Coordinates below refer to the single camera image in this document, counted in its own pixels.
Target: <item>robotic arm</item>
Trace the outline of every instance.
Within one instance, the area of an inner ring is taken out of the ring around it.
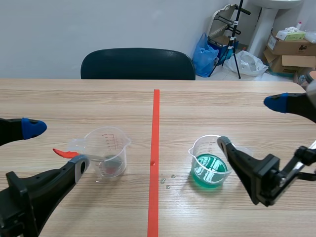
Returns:
[[[316,82],[303,94],[269,96],[264,104],[281,113],[300,115],[316,122]],[[316,181],[316,174],[303,173],[305,165],[316,162],[316,141],[309,147],[301,146],[291,161],[280,170],[280,159],[272,154],[257,160],[236,149],[227,137],[217,140],[231,167],[246,188],[252,202],[257,205],[274,205],[297,179]]]
[[[41,135],[46,130],[42,121],[0,119],[0,146]],[[60,201],[78,183],[89,166],[89,159],[77,156],[60,169],[33,177],[19,178],[6,174],[9,187],[0,192],[0,237],[38,237]]]

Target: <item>blue gripper fingertip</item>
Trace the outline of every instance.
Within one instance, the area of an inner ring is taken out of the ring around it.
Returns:
[[[21,126],[24,140],[37,137],[47,129],[47,125],[43,121],[38,120],[37,123],[31,123],[28,118],[21,119]]]
[[[263,103],[269,109],[285,114],[287,112],[287,97],[288,93],[281,94],[280,96],[268,96]]]

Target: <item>red tape line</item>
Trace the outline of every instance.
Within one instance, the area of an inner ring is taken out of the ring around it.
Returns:
[[[159,230],[159,111],[160,91],[154,90],[147,237],[158,237]]]

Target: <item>sink pedestal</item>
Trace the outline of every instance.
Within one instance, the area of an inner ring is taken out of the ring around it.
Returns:
[[[248,48],[248,52],[258,58],[261,58],[266,47],[277,12],[278,9],[262,8],[259,21]]]

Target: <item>plastic measuring cup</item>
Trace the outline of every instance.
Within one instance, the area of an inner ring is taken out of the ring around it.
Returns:
[[[224,153],[217,145],[218,135],[206,135],[198,138],[189,149],[192,156],[191,173],[194,180],[207,188],[223,184],[232,172]]]
[[[112,178],[122,174],[126,168],[126,147],[131,140],[116,127],[101,127],[83,139],[74,139],[68,144],[69,151],[98,156],[89,157],[91,166],[99,178]]]

